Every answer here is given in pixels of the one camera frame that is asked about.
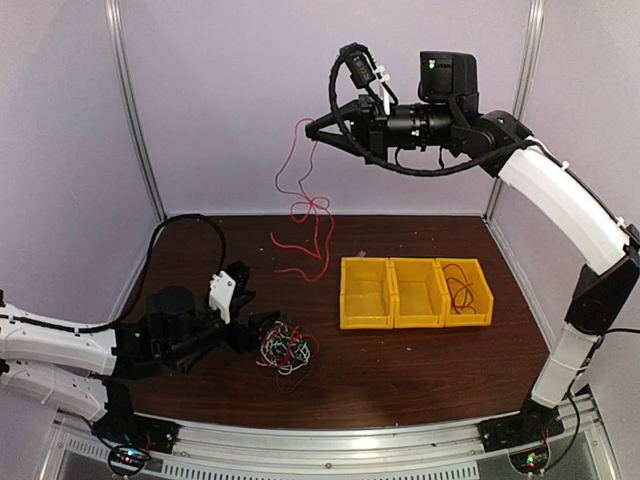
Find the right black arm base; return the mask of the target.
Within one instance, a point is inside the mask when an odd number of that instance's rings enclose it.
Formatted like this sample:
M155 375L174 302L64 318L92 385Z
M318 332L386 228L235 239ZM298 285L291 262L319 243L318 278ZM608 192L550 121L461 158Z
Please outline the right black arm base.
M557 408L523 407L519 412L483 420L478 426L486 453L542 443L565 429Z

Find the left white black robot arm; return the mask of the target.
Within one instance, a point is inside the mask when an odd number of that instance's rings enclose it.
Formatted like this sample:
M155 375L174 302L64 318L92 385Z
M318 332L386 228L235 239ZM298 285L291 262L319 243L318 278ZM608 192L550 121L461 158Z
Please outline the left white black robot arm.
M238 322L255 294L230 298L227 309L198 311L193 293L168 287L150 295L135 323L78 326L1 307L1 383L41 403L105 425L123 444L144 433L125 381L155 377L164 369L187 374L223 344L238 354L259 349L278 311Z

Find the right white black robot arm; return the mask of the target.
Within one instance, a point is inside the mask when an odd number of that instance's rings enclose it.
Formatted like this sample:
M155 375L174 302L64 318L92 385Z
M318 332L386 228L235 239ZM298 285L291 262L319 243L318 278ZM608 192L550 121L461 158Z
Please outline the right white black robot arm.
M589 355L606 336L639 279L639 232L616 216L513 115L481 113L477 61L469 53L424 51L418 99L401 103L369 49L342 47L329 73L347 69L359 97L306 127L311 140L404 176L438 178L480 168L518 191L575 246L584 259L563 333L533 384L512 430L535 440L569 396Z

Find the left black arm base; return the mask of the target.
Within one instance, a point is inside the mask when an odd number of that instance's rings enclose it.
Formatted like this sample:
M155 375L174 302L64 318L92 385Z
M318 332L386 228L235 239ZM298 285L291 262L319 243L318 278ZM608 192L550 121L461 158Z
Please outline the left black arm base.
M127 419L105 416L92 428L107 441L164 454L173 452L180 430L175 422L140 415Z

